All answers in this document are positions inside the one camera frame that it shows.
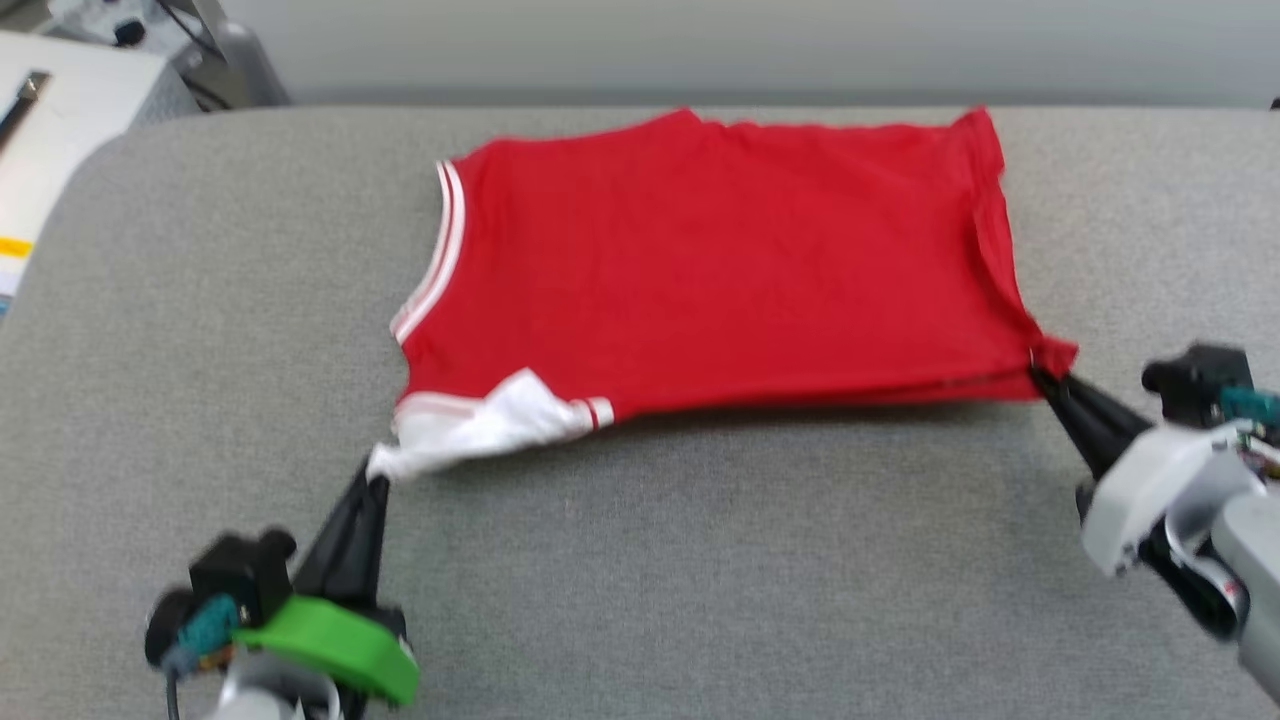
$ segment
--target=gray table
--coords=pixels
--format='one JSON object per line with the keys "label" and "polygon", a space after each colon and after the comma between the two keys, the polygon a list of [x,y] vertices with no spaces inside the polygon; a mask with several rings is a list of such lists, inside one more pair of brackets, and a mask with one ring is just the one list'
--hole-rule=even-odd
{"label": "gray table", "polygon": [[[156,593],[224,528],[320,525],[388,436],[434,159],[649,114],[244,113],[87,161],[0,331],[3,715],[163,717]],[[1280,117],[995,117],[1024,297],[1084,375],[1155,413],[1143,363],[1215,338],[1280,386]],[[1084,473],[1047,407],[969,405],[641,420],[399,487],[384,596],[422,684],[398,716],[1271,716],[1151,574],[1088,564]]]}

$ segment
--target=black cable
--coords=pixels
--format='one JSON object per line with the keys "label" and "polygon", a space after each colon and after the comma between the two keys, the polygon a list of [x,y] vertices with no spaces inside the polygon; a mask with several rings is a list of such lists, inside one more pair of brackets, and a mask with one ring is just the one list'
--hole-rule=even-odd
{"label": "black cable", "polygon": [[184,82],[187,85],[188,90],[191,90],[192,92],[198,92],[200,95],[204,95],[206,99],[209,99],[210,101],[212,101],[214,105],[218,105],[223,110],[230,110],[232,109],[232,104],[228,102],[225,97],[223,97],[221,95],[218,95],[212,90],[209,90],[204,85],[200,85],[198,82],[196,82],[196,81],[193,81],[191,78],[182,78],[182,82]]}
{"label": "black cable", "polygon": [[164,680],[164,700],[169,707],[169,720],[180,720],[178,717],[178,676],[172,673]]}
{"label": "black cable", "polygon": [[196,33],[192,32],[189,27],[187,27],[187,23],[182,22],[182,18],[178,17],[178,13],[174,13],[173,6],[169,5],[169,0],[156,0],[156,5],[160,5],[160,9],[164,10],[164,14],[173,18],[173,22],[178,23],[178,27],[182,28],[182,32],[187,33],[187,37],[189,37],[191,41],[196,44],[196,47],[200,47],[205,53],[209,53],[210,55],[218,58],[224,63],[227,61],[227,56],[223,55],[220,50],[197,37]]}

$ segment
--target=red t-shirt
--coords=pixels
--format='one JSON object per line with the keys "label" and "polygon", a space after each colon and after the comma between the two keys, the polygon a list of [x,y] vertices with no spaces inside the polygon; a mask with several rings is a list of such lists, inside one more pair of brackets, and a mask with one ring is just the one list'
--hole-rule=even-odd
{"label": "red t-shirt", "polygon": [[991,118],[723,124],[678,110],[439,165],[393,322],[410,477],[646,413],[1033,400],[1074,345],[1023,307]]}

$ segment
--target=white striped trim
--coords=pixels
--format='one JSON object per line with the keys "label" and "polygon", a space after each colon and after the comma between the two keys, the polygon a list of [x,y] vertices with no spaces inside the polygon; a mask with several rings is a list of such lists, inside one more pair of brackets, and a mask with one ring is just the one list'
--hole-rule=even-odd
{"label": "white striped trim", "polygon": [[444,295],[462,252],[462,231],[466,227],[467,202],[462,193],[462,179],[448,160],[435,164],[440,177],[440,232],[435,240],[431,264],[422,275],[413,295],[392,319],[392,333],[401,345],[408,338],[422,318],[431,311]]}

